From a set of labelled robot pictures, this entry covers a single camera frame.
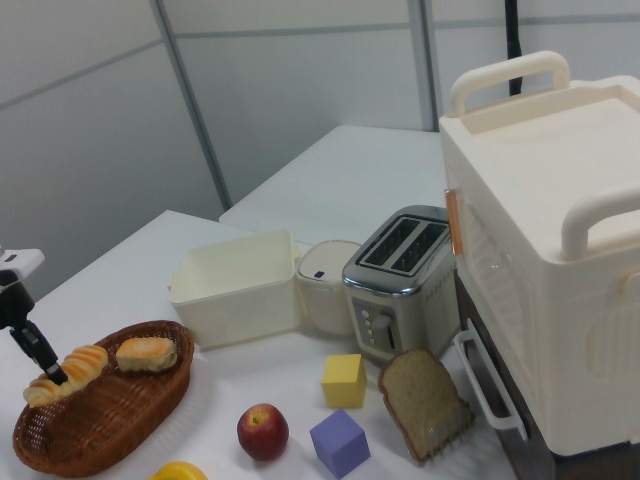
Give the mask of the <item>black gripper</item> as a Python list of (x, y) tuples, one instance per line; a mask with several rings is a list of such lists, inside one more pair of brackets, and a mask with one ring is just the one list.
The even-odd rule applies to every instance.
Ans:
[(10, 327), (10, 334), (22, 351), (31, 358), (55, 385), (68, 380), (58, 363), (58, 356), (38, 327), (27, 320), (35, 302), (18, 274), (1, 271), (1, 328)]

